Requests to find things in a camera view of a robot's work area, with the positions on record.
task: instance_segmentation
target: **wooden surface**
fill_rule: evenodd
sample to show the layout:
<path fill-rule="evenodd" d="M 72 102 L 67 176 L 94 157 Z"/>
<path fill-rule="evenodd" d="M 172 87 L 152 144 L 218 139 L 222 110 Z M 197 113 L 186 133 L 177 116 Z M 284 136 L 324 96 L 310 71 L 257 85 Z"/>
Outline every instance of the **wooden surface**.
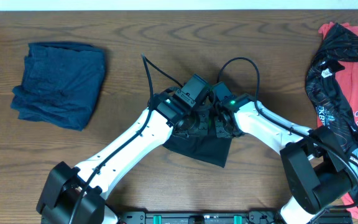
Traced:
<path fill-rule="evenodd" d="M 146 107 L 149 90 L 140 53 L 187 81 L 210 82 L 229 59 L 249 57 L 261 73 L 260 100 L 305 126 L 316 113 L 304 79 L 329 21 L 358 25 L 358 11 L 0 12 L 0 223 L 39 223 L 35 211 L 47 174 L 60 161 L 89 158 L 125 131 Z M 104 48 L 108 73 L 96 111 L 82 131 L 17 119 L 10 109 L 29 42 L 70 40 Z M 253 93 L 254 69 L 227 68 L 234 93 Z M 172 86 L 152 71 L 155 91 Z M 159 210 L 240 211 L 280 208 L 290 198 L 281 160 L 252 136 L 232 142 L 224 169 L 159 147 L 119 183 L 108 203 Z"/>

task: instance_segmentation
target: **dark blue folded cloth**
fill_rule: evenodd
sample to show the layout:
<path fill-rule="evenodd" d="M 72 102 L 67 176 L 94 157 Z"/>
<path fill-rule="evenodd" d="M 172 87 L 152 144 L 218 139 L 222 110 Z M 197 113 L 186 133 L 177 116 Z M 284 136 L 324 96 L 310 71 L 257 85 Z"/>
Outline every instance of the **dark blue folded cloth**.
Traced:
<path fill-rule="evenodd" d="M 74 42 L 32 43 L 29 48 L 11 108 L 20 112 L 19 119 L 81 131 L 104 80 L 104 52 Z"/>

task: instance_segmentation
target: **green clip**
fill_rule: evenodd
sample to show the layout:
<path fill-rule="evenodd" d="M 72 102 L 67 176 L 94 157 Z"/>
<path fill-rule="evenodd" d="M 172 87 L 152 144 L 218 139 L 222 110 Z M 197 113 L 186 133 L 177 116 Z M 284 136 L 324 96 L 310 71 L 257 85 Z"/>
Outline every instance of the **green clip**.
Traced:
<path fill-rule="evenodd" d="M 153 224 L 161 224 L 161 223 L 162 223 L 161 215 L 154 215 L 153 216 Z"/>
<path fill-rule="evenodd" d="M 242 224 L 242 216 L 235 215 L 234 216 L 234 224 Z"/>

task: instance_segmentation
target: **dark cloth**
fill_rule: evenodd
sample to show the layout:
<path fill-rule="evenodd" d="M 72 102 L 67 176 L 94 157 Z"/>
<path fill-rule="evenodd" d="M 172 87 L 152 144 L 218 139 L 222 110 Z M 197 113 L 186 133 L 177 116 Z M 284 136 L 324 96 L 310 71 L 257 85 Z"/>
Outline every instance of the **dark cloth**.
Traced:
<path fill-rule="evenodd" d="M 335 79 L 335 73 L 344 69 L 338 61 L 358 62 L 358 36 L 335 24 L 314 56 L 305 89 L 321 122 L 336 134 L 351 167 L 358 174 L 358 126 Z M 355 200 L 358 189 L 352 189 L 349 194 Z"/>
<path fill-rule="evenodd" d="M 104 52 L 74 42 L 32 43 L 29 48 L 11 108 L 20 112 L 19 119 L 81 131 L 104 80 Z"/>
<path fill-rule="evenodd" d="M 178 137 L 174 134 L 164 143 L 167 149 L 193 159 L 208 162 L 224 168 L 229 154 L 231 138 L 217 138 L 213 117 L 207 136 Z"/>

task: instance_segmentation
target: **white backdrop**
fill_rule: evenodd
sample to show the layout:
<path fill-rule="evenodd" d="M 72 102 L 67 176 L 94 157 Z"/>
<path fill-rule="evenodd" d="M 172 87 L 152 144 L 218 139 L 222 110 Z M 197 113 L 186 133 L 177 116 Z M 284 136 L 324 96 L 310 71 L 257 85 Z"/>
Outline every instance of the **white backdrop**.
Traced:
<path fill-rule="evenodd" d="M 358 0 L 0 0 L 0 11 L 358 9 Z"/>

